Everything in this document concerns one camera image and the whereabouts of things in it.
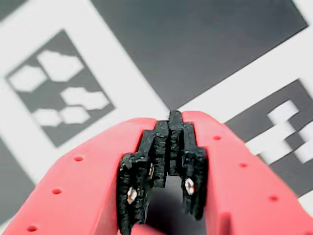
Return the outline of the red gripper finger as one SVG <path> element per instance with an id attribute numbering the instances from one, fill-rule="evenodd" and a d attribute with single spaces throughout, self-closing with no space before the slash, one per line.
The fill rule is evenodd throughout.
<path id="1" fill-rule="evenodd" d="M 228 127 L 200 111 L 175 111 L 183 202 L 210 235 L 310 235 L 295 193 Z"/>
<path id="2" fill-rule="evenodd" d="M 120 159 L 135 152 L 153 118 L 133 118 L 71 150 L 48 170 L 12 218 L 6 235 L 115 235 Z"/>

